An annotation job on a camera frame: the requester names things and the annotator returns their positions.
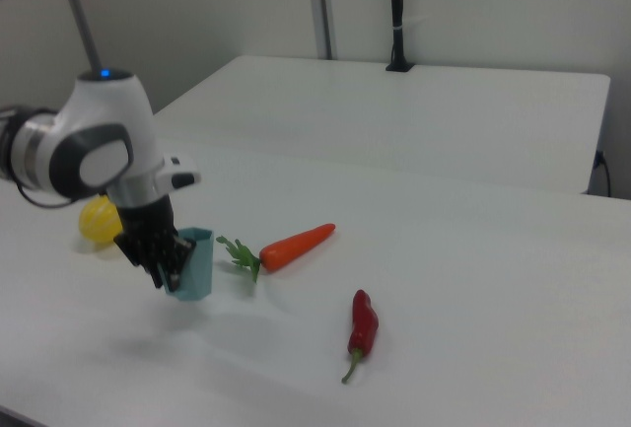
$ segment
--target red chili pepper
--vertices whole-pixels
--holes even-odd
[[[379,328],[379,319],[371,306],[371,298],[361,289],[353,298],[353,332],[348,340],[348,352],[352,356],[351,367],[342,378],[342,383],[348,383],[360,360],[370,355]]]

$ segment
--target yellow ball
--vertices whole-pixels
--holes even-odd
[[[79,231],[95,243],[111,243],[122,231],[120,218],[106,195],[90,200],[79,215]]]

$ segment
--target orange carrot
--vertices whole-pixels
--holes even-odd
[[[272,243],[263,248],[258,257],[269,272],[277,271],[322,243],[334,230],[335,225],[332,223],[321,225],[280,242]]]
[[[321,225],[285,240],[272,243],[263,248],[258,257],[254,256],[249,248],[242,245],[239,240],[235,240],[235,243],[232,244],[226,237],[219,237],[217,238],[217,243],[226,245],[230,256],[234,258],[234,264],[241,267],[249,267],[252,273],[252,280],[256,282],[261,264],[269,272],[275,272],[310,249],[315,248],[326,240],[334,230],[335,225],[332,223]]]

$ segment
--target white table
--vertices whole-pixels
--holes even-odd
[[[631,203],[166,140],[176,223],[336,235],[179,303],[0,182],[0,403],[54,426],[628,427]],[[381,327],[349,386],[350,303]]]
[[[581,193],[608,86],[601,75],[240,57],[157,119],[176,139]]]

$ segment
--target blue cup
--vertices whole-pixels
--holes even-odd
[[[184,228],[177,230],[182,238],[197,243],[188,263],[179,276],[179,288],[170,291],[165,274],[160,269],[165,292],[183,302],[201,301],[210,294],[213,272],[213,232],[201,228]]]

